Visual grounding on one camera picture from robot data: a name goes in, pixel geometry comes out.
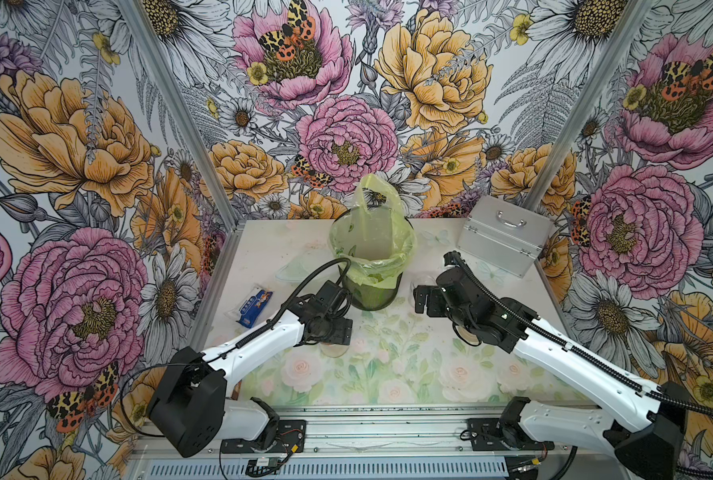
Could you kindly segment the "blue packaged item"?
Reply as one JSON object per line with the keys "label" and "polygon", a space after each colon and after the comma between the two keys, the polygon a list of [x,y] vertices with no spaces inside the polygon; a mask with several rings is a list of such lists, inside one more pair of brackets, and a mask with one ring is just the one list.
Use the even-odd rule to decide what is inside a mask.
{"label": "blue packaged item", "polygon": [[246,329],[250,329],[256,325],[256,321],[262,316],[262,312],[266,309],[266,305],[268,305],[272,296],[274,296],[272,290],[254,284],[246,294],[246,297],[238,305],[228,310],[226,318]]}

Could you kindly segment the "beige jar lid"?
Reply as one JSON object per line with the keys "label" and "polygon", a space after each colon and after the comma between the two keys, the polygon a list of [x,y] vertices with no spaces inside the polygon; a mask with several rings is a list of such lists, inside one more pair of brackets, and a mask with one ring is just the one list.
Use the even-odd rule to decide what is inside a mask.
{"label": "beige jar lid", "polygon": [[458,339],[470,347],[478,347],[482,344],[474,334],[464,328],[456,327],[454,331]]}

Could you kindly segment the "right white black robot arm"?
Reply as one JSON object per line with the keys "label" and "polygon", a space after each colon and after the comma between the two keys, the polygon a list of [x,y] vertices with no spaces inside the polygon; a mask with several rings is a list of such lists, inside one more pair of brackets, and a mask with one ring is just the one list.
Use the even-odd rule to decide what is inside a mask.
{"label": "right white black robot arm", "polygon": [[641,479],[672,479],[684,440],[686,398],[588,351],[509,297],[497,297],[465,267],[445,270],[412,291],[414,309],[529,361],[571,386],[593,405],[558,407],[525,396],[508,402],[498,422],[512,449],[559,443],[607,455]]}

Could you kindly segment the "aluminium front rail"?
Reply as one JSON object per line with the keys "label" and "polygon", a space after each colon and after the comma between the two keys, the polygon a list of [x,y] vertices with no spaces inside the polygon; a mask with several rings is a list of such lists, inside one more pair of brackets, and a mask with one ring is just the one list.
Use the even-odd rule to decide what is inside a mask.
{"label": "aluminium front rail", "polygon": [[220,440],[183,458],[164,439],[136,449],[128,479],[244,479],[250,459],[278,458],[272,479],[630,479],[615,460],[589,450],[473,451],[459,439],[469,418],[494,417],[497,407],[282,407],[280,418],[308,422],[304,451],[222,454]]}

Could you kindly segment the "black mesh trash bin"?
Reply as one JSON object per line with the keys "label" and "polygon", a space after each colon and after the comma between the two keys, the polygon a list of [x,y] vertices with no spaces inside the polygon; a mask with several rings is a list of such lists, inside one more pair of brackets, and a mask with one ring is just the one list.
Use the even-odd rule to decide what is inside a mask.
{"label": "black mesh trash bin", "polygon": [[334,221],[328,244],[334,256],[350,260],[344,287],[352,305],[377,311],[396,298],[417,237],[409,220],[389,207],[354,207]]}

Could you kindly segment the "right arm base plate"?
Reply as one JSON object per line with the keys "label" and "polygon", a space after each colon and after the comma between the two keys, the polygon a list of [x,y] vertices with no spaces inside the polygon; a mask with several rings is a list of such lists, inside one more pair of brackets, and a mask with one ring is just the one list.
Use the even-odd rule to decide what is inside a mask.
{"label": "right arm base plate", "polygon": [[551,451],[553,442],[531,440],[518,426],[505,426],[493,417],[469,418],[459,439],[468,442],[473,451]]}

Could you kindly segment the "silver aluminium case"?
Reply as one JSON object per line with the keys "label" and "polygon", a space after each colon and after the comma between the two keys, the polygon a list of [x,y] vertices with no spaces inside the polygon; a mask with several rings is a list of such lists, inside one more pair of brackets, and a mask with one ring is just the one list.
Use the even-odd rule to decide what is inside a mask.
{"label": "silver aluminium case", "polygon": [[538,260],[548,240],[549,218],[492,196],[482,196],[471,210],[457,247],[522,278]]}

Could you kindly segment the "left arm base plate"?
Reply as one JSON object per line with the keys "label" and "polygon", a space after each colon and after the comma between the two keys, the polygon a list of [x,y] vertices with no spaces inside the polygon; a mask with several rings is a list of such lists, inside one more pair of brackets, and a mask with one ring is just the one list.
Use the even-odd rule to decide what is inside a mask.
{"label": "left arm base plate", "polygon": [[268,426],[258,440],[224,439],[220,443],[222,454],[288,454],[304,451],[308,422],[303,419],[286,419]]}

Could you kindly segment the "floral table mat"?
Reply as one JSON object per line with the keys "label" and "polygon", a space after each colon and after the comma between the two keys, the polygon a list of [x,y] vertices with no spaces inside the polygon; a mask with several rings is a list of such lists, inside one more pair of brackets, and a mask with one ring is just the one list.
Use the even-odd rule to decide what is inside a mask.
{"label": "floral table mat", "polygon": [[470,347],[444,319],[412,311],[400,298],[376,311],[350,310],[350,349],[328,358],[320,344],[290,348],[242,380],[238,397],[272,406],[583,401],[543,368],[493,346]]}

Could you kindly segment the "jar with red-brown lid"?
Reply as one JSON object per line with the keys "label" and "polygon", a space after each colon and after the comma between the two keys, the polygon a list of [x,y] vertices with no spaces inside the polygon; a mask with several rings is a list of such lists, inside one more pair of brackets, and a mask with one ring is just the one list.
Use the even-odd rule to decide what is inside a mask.
{"label": "jar with red-brown lid", "polygon": [[320,352],[328,358],[340,358],[348,352],[348,349],[350,349],[348,345],[320,343]]}

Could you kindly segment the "yellow-green plastic bin bag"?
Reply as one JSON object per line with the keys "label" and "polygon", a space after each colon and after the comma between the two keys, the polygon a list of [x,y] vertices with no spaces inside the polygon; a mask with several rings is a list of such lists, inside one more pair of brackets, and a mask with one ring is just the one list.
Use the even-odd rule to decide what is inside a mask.
{"label": "yellow-green plastic bin bag", "polygon": [[354,206],[330,227],[336,257],[352,260],[346,277],[357,286],[389,289],[406,270],[416,248],[413,227],[396,190],[368,174],[354,190]]}

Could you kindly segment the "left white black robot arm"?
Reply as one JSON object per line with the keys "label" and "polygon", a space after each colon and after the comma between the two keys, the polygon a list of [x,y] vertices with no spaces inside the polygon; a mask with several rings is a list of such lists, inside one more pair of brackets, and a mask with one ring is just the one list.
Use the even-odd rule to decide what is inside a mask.
{"label": "left white black robot arm", "polygon": [[186,347],[172,358],[148,403],[146,416],[183,458],[214,440],[268,451],[280,437],[278,414],[260,398],[230,399],[244,377],[292,347],[350,344],[352,296],[328,281],[314,294],[290,299],[268,320],[218,347]]}

